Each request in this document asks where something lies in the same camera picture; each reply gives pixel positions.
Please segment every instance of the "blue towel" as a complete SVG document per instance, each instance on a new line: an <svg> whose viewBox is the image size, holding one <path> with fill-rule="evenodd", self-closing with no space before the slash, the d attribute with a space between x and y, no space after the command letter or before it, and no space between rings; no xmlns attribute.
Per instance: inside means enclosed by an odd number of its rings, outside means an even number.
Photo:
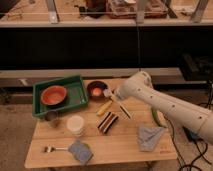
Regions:
<svg viewBox="0 0 213 171"><path fill-rule="evenodd" d="M93 154L88 145L76 140L69 148L68 151L73 154L76 160L82 165L86 165L92 158Z"/></svg>

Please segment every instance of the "shelf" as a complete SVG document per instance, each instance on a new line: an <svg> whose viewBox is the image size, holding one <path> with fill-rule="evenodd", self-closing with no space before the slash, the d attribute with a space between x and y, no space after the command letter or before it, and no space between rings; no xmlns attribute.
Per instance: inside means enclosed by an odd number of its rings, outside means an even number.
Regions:
<svg viewBox="0 0 213 171"><path fill-rule="evenodd" d="M149 18L141 25L193 25L191 16L183 14L184 10L195 9L198 0L171 0L170 8L177 18ZM36 0L35 4L29 4L28 0L21 0L4 17L0 19L0 26L50 26L50 27L98 27L98 26L136 26L134 19L111 19L107 14L98 19L82 17L79 9L74 7L86 6L84 0L55 0L56 10L59 16L58 24L51 24L48 8L45 0ZM209 0L204 12L203 20L195 25L213 25L213 0Z"/></svg>

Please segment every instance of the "concrete floor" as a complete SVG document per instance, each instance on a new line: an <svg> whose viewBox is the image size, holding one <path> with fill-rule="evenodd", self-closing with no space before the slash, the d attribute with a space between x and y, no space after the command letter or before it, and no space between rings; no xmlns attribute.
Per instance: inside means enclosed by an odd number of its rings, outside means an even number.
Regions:
<svg viewBox="0 0 213 171"><path fill-rule="evenodd" d="M165 93L182 98L192 103L205 102L207 94L204 90L167 90ZM9 104L0 104L0 171L46 171L48 169L25 169L24 162L33 135L36 119L32 117L32 94L16 94ZM175 123L175 141L186 163L198 155L193 143L188 142L180 124ZM206 158L213 161L213 147L209 146ZM196 165L204 171L210 165L203 159ZM157 162L154 171L177 171L177 160ZM110 166L86 166L59 168L60 171L141 171L146 170L141 163L116 164Z"/></svg>

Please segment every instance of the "spoon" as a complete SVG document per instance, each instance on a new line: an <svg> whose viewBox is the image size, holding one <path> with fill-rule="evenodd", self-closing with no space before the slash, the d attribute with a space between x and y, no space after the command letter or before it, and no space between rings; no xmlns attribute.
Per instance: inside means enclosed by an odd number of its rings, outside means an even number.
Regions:
<svg viewBox="0 0 213 171"><path fill-rule="evenodd" d="M53 151L68 151L68 148L57 148L52 146L44 147L44 153L51 153Z"/></svg>

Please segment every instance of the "red bowl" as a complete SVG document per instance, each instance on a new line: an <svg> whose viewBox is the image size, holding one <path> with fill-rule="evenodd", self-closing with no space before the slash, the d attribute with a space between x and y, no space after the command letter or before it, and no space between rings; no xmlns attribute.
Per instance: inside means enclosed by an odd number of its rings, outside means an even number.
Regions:
<svg viewBox="0 0 213 171"><path fill-rule="evenodd" d="M63 86L54 85L46 88L41 94L41 102L45 105L57 105L67 96L67 89Z"/></svg>

